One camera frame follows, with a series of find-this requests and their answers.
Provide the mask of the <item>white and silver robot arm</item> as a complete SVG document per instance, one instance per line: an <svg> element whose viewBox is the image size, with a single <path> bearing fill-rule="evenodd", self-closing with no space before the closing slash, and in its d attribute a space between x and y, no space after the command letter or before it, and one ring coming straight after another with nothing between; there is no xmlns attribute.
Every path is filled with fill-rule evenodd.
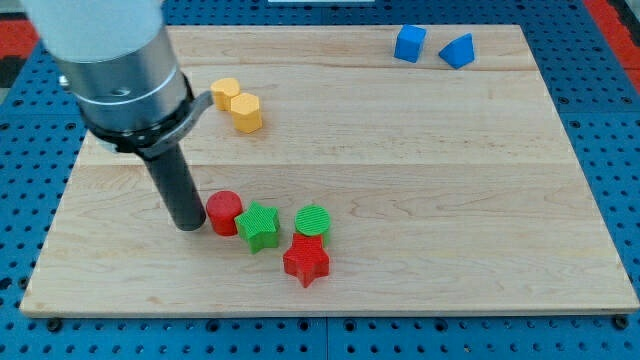
<svg viewBox="0 0 640 360"><path fill-rule="evenodd" d="M88 130L145 164L182 231L206 213L180 141L214 103L181 71L157 0L22 0Z"/></svg>

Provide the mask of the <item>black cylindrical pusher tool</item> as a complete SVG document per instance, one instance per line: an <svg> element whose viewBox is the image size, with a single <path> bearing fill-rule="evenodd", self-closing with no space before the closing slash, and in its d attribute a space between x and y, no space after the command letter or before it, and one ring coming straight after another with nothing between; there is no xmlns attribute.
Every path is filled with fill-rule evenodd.
<svg viewBox="0 0 640 360"><path fill-rule="evenodd" d="M174 225L181 231L198 230L206 213L181 147L142 159Z"/></svg>

